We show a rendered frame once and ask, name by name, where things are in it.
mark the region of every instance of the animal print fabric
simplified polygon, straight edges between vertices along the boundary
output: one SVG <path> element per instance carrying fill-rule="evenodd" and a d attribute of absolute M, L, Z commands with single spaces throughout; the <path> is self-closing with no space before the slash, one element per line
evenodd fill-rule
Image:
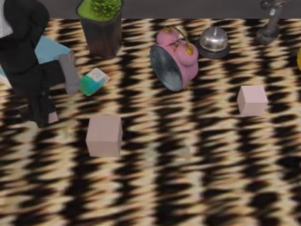
<path fill-rule="evenodd" d="M 0 226 L 301 225 L 301 20 L 280 21 L 269 46 L 254 40 L 266 20 L 123 20 L 116 58 L 89 55 L 78 20 L 52 20 L 46 35 L 75 52 L 77 69 L 111 80 L 85 97 L 52 90 L 60 121 L 20 123 L 23 103 L 0 86 Z M 175 25 L 195 40 L 228 33 L 230 54 L 200 58 L 190 88 L 167 90 L 149 61 L 155 34 Z M 241 117 L 242 85 L 263 85 L 269 108 Z M 122 116 L 121 157 L 89 157 L 88 119 Z"/>

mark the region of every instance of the green foliage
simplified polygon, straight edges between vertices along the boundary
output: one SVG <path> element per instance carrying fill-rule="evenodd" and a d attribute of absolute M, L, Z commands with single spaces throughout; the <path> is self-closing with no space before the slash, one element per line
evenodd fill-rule
<path fill-rule="evenodd" d="M 89 0 L 90 6 L 97 16 L 114 18 L 121 8 L 121 0 Z"/>

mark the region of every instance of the plant pot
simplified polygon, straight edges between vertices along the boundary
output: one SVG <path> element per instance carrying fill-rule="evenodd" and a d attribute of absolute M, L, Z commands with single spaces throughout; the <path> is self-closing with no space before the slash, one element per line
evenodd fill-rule
<path fill-rule="evenodd" d="M 112 20 L 108 21 L 94 21 L 79 15 L 78 9 L 83 1 L 85 0 L 82 0 L 77 6 L 76 13 L 80 18 L 90 54 L 103 59 L 114 58 L 121 47 L 121 13 L 123 0 L 121 0 L 122 5 L 120 11 Z"/>

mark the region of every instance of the black dress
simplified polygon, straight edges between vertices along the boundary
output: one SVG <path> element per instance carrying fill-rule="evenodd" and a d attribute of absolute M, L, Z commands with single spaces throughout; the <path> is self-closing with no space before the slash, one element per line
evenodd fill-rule
<path fill-rule="evenodd" d="M 4 17 L 13 33 L 0 38 L 0 65 L 14 92 L 28 100 L 23 108 L 24 120 L 35 121 L 40 128 L 55 111 L 49 87 L 64 82 L 57 60 L 40 65 L 35 48 L 49 21 L 49 13 L 36 0 L 5 0 Z"/>

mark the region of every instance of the bell base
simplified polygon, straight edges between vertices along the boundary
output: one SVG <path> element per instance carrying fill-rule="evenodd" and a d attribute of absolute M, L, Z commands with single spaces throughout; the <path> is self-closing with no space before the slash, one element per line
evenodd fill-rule
<path fill-rule="evenodd" d="M 230 45 L 229 44 L 227 45 L 227 47 L 224 50 L 219 51 L 219 52 L 210 52 L 210 51 L 204 49 L 199 44 L 199 41 L 196 41 L 194 44 L 198 49 L 198 53 L 201 56 L 209 58 L 209 59 L 221 59 L 221 58 L 224 58 L 225 56 L 227 56 L 230 52 Z"/>
<path fill-rule="evenodd" d="M 265 25 L 257 31 L 256 40 L 260 44 L 267 46 L 277 39 L 279 33 L 279 27 L 276 27 L 274 31 L 270 32 L 267 30 L 267 25 Z"/>

